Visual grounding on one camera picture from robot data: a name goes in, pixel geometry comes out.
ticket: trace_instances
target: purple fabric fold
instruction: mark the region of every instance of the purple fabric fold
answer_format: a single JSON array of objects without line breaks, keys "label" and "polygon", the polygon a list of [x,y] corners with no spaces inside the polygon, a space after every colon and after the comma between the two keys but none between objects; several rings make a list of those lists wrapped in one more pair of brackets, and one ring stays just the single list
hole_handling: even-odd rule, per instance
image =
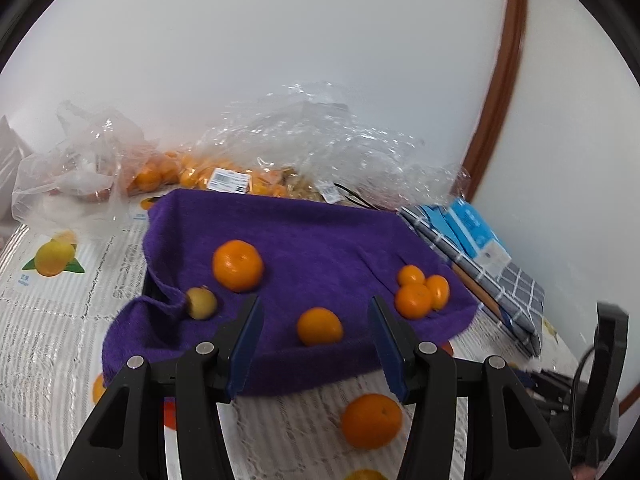
[{"label": "purple fabric fold", "polygon": [[[379,294],[390,305],[396,274],[414,264],[450,284],[446,308],[411,321],[418,336],[442,344],[462,332],[478,302],[455,274],[402,220],[389,212],[210,191],[177,189],[149,211],[143,249],[148,272],[168,301],[132,300],[111,324],[102,366],[111,381],[132,355],[151,362],[178,357],[234,319],[245,294],[224,289],[212,275],[217,247],[232,239],[253,244],[265,273],[256,293],[264,328],[243,395],[272,396],[306,390],[380,368],[367,329],[367,306]],[[212,318],[185,312],[184,292],[203,286],[218,297]],[[305,347],[298,317],[324,306],[342,321],[344,338]]]}]

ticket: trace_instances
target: white patterned tablecloth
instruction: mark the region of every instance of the white patterned tablecloth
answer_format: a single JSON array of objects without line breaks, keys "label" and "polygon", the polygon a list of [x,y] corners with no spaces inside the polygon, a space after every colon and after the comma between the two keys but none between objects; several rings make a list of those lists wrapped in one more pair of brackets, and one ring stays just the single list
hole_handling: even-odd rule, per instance
[{"label": "white patterned tablecloth", "polygon": [[[20,227],[0,255],[0,430],[33,463],[41,480],[53,480],[93,408],[91,389],[101,372],[108,326],[142,290],[142,238],[148,223],[139,200],[116,237],[78,245],[84,274],[44,278],[22,267],[47,239]],[[571,373],[575,359],[564,342],[543,334],[540,359],[527,361],[482,311],[452,342],[457,357],[483,360],[500,354],[520,367]],[[283,397],[239,397],[219,405],[225,443],[239,480],[342,480],[360,468],[396,477],[412,418],[404,408],[401,434],[376,451],[348,446],[340,413],[366,392],[392,396],[381,371]],[[458,422],[450,478],[462,480],[466,399]],[[170,478],[180,478],[175,432],[166,430]]]}]

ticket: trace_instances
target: gray plaid fabric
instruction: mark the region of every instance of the gray plaid fabric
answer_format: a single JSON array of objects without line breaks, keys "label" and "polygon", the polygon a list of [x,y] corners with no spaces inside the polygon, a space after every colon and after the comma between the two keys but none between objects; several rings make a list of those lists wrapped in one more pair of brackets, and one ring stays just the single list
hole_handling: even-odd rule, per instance
[{"label": "gray plaid fabric", "polygon": [[511,262],[497,277],[492,278],[482,267],[439,231],[418,207],[400,210],[400,216],[441,256],[458,264],[500,306],[504,322],[522,347],[533,356],[542,351],[542,312],[545,291],[528,274]]}]

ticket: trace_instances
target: white wall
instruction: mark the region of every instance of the white wall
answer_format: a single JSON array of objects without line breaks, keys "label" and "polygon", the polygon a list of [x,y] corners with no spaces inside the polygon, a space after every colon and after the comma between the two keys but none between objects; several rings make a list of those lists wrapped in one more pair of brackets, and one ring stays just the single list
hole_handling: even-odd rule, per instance
[{"label": "white wall", "polygon": [[233,100],[328,80],[371,124],[458,162],[488,87],[504,0],[56,0],[0,75],[0,116],[37,151],[72,99],[149,136],[194,136]]},{"label": "white wall", "polygon": [[474,204],[546,290],[572,351],[596,301],[630,314],[619,394],[640,381],[640,88],[578,0],[530,0],[520,74]]}]

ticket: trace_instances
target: barcode sticker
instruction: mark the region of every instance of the barcode sticker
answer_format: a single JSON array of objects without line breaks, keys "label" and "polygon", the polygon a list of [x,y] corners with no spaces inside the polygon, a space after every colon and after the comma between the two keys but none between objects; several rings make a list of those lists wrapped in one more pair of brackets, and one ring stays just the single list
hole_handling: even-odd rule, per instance
[{"label": "barcode sticker", "polygon": [[322,195],[322,198],[324,198],[324,201],[328,204],[335,204],[342,200],[342,195],[340,191],[338,191],[338,188],[334,186],[333,182],[316,180],[314,184],[318,192]]},{"label": "barcode sticker", "polygon": [[251,175],[216,168],[207,182],[207,189],[226,193],[246,193]]}]

